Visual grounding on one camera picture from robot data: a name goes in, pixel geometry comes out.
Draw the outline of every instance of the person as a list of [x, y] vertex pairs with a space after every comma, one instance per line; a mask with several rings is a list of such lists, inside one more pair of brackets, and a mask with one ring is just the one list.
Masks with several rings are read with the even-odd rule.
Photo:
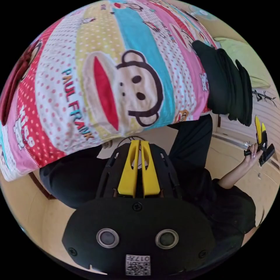
[[[255, 204], [235, 183], [257, 163], [262, 151], [257, 152], [257, 144], [248, 147], [251, 155], [221, 179], [212, 180], [205, 168], [213, 130], [211, 115], [169, 127], [178, 130], [169, 158], [177, 172], [182, 198], [207, 217], [216, 241], [203, 265], [211, 266], [235, 253], [245, 235], [256, 230]], [[40, 178], [46, 189], [74, 209], [94, 199], [107, 162], [97, 158], [101, 148], [81, 150], [41, 168]]]

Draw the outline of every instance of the fisheye lens view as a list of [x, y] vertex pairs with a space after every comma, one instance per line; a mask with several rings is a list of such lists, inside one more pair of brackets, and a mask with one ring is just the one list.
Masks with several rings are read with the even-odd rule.
[[0, 95], [22, 234], [88, 279], [192, 279], [242, 252], [280, 184], [280, 97], [246, 38], [177, 0], [97, 1], [41, 32]]

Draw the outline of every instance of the black shirt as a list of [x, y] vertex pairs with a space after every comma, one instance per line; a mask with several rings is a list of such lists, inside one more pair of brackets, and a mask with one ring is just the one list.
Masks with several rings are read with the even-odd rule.
[[219, 179], [212, 180], [205, 168], [186, 172], [182, 162], [173, 164], [183, 199], [206, 215], [216, 240], [216, 247], [203, 266], [229, 257], [241, 247], [244, 235], [256, 226], [254, 201], [236, 186], [231, 189], [219, 186]]

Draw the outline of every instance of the black pants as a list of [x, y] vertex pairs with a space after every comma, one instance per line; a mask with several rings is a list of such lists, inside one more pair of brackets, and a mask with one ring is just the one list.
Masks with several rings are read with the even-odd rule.
[[[205, 167], [213, 123], [210, 115], [196, 121], [170, 125], [178, 134], [171, 148], [171, 159], [180, 174]], [[97, 158], [101, 146], [75, 152], [40, 169], [46, 189], [58, 200], [77, 209], [95, 198], [107, 159]]]

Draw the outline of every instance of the pillow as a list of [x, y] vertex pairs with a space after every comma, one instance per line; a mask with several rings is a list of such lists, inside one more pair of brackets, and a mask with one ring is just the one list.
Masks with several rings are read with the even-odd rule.
[[271, 78], [269, 72], [260, 57], [249, 44], [221, 37], [215, 38], [215, 40], [221, 44], [222, 49], [226, 51], [232, 61], [237, 59], [248, 71], [252, 88], [270, 87]]

